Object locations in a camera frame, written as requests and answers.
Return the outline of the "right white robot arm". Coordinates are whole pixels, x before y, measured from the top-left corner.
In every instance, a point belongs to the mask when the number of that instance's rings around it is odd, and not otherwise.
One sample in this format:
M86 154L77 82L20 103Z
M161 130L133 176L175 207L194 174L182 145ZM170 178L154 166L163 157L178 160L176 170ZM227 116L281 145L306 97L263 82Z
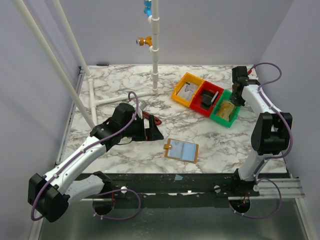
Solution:
M257 121L251 134L251 152L244 164L235 171L241 181L253 182L271 159L284 158L292 149L293 116L282 112L263 91L264 84L249 78L246 66L231 70L232 93L229 98L235 106L249 104Z

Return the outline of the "mustard yellow card holder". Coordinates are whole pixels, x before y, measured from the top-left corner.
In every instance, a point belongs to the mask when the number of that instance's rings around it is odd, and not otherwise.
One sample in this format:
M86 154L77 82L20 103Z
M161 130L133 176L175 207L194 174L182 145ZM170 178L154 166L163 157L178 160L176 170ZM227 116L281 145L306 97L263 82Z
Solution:
M199 145L196 143L169 138L163 148L165 158L192 164L198 161Z

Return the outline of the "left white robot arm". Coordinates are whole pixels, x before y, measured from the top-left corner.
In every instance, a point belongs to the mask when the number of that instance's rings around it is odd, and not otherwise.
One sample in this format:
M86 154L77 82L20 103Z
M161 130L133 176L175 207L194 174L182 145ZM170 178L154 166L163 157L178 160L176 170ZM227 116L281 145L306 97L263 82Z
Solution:
M50 223L55 222L72 202L100 194L109 183L102 172L95 172L80 181L76 179L92 162L118 145L122 138L130 138L134 142L164 139L155 117L149 116L149 127L145 128L144 118L138 112L138 108L120 103L112 116L96 125L84 143L63 163L44 175L35 173L29 179L27 201L32 206L33 221L40 219L35 217L35 211L38 211Z

